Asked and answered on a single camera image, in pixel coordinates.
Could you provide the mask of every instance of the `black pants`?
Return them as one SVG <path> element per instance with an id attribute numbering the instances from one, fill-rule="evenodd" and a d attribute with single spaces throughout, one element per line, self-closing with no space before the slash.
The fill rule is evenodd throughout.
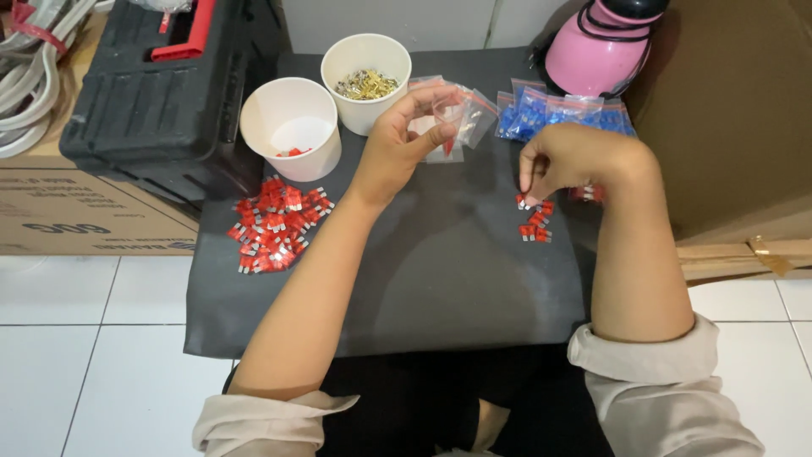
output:
<path id="1" fill-rule="evenodd" d="M 470 449 L 479 398 L 511 410 L 490 450 L 504 457 L 614 457 L 566 345 L 460 352 L 415 352 L 333 360 L 322 390 L 359 394 L 347 411 L 325 416 L 319 456 L 435 455 Z M 228 389 L 234 371 L 226 381 Z"/>

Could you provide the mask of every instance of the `person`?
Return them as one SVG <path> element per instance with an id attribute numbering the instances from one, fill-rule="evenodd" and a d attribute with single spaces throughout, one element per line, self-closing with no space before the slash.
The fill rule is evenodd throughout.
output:
<path id="1" fill-rule="evenodd" d="M 377 119 L 346 194 L 259 323 L 227 392 L 205 400 L 192 440 L 207 457 L 315 455 L 325 441 L 322 419 L 347 415 L 359 402 L 358 396 L 331 397 L 320 387 L 331 364 L 342 360 L 334 355 L 370 229 L 417 163 L 456 135 L 454 126 L 440 124 L 417 136 L 407 131 L 409 122 L 430 114 L 432 101 L 454 90 L 413 91 Z M 519 178 L 530 205 L 587 181 L 606 190 L 591 323 L 572 335 L 567 356 L 578 367 L 614 455 L 763 455 L 763 445 L 741 424 L 735 405 L 719 392 L 721 380 L 712 376 L 718 329 L 692 311 L 652 152 L 631 137 L 554 124 L 521 151 Z M 512 375 L 497 371 L 503 379 Z M 398 385 L 385 376 L 377 384 L 379 390 Z M 482 400 L 478 406 L 474 441 L 482 452 L 512 413 Z M 379 411 L 365 426 L 387 422 L 390 413 Z M 535 411 L 545 414 L 543 407 Z M 364 434 L 358 430 L 353 440 Z M 393 440 L 391 451 L 379 454 L 402 455 L 410 441 Z M 535 455 L 586 455 L 536 446 Z M 428 455 L 465 454 L 447 447 L 432 451 Z"/>

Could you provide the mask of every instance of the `beige shirt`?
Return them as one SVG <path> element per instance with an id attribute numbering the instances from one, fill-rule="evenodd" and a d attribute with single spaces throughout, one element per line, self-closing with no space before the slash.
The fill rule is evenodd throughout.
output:
<path id="1" fill-rule="evenodd" d="M 589 325 L 575 332 L 569 361 L 586 370 L 586 387 L 615 455 L 764 454 L 762 443 L 739 421 L 736 406 L 719 392 L 722 381 L 711 375 L 718 335 L 700 315 L 690 333 L 672 342 L 609 342 L 594 336 Z M 324 443 L 322 417 L 356 401 L 357 395 L 332 398 L 320 391 L 289 402 L 215 395 L 205 401 L 192 444 L 206 457 L 313 457 Z"/>

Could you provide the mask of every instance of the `hand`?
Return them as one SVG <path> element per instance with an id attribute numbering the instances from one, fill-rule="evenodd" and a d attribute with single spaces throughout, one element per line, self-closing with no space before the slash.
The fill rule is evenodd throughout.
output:
<path id="1" fill-rule="evenodd" d="M 407 132 L 412 119 L 432 115 L 432 102 L 458 91 L 456 86 L 430 87 L 409 92 L 375 121 L 361 163 L 347 191 L 382 210 L 412 177 L 417 163 L 456 135 L 451 124 L 435 125 L 423 135 Z"/>
<path id="2" fill-rule="evenodd" d="M 650 172 L 659 173 L 657 161 L 637 139 L 572 123 L 546 126 L 519 156 L 519 187 L 528 205 L 564 187 L 613 186 Z"/>

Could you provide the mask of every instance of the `left hand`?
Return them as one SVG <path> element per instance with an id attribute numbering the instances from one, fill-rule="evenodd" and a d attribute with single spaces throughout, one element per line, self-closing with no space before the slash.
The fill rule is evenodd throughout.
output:
<path id="1" fill-rule="evenodd" d="M 418 89 L 384 111 L 372 127 L 347 194 L 376 209 L 386 207 L 412 177 L 417 163 L 457 133 L 453 125 L 439 124 L 417 135 L 407 132 L 409 123 L 433 115 L 432 102 L 457 91 L 454 85 Z"/>

